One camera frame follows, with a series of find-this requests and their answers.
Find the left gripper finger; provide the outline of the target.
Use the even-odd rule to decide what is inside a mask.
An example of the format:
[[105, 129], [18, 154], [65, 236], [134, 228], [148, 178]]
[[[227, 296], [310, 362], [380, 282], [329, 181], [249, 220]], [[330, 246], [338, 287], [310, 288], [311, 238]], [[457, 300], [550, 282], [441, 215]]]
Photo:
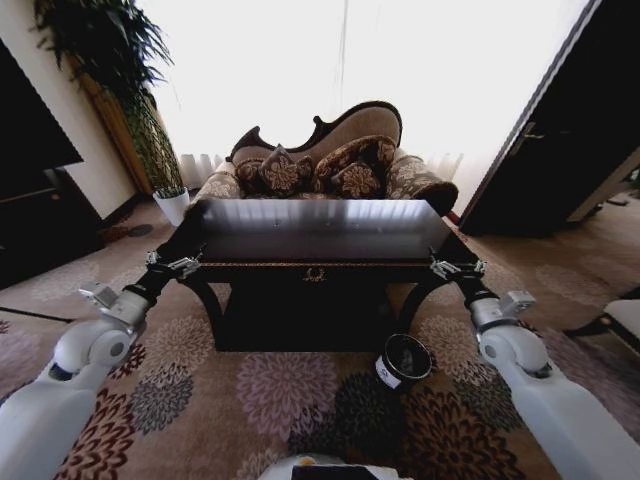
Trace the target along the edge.
[[196, 252], [190, 256], [184, 256], [180, 259], [173, 260], [168, 264], [169, 270], [175, 279], [185, 279], [193, 274], [200, 267], [200, 260], [206, 250], [206, 243], [199, 246]]
[[205, 245], [204, 211], [199, 204], [189, 208], [169, 239], [148, 253], [146, 263], [168, 265], [185, 257], [196, 258]]

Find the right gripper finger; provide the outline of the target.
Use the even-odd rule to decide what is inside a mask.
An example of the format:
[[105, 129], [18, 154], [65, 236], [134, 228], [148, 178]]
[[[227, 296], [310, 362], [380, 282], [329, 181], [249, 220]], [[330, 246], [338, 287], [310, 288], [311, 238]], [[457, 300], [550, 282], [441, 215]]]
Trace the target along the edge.
[[469, 238], [460, 232], [456, 225], [450, 223], [449, 228], [458, 239], [458, 242], [454, 245], [454, 253], [452, 254], [454, 265], [464, 271], [479, 272], [483, 275], [487, 262], [472, 250], [472, 244]]
[[454, 274], [454, 265], [446, 260], [440, 259], [432, 247], [429, 248], [429, 260], [430, 269], [435, 275], [439, 277], [450, 277]]

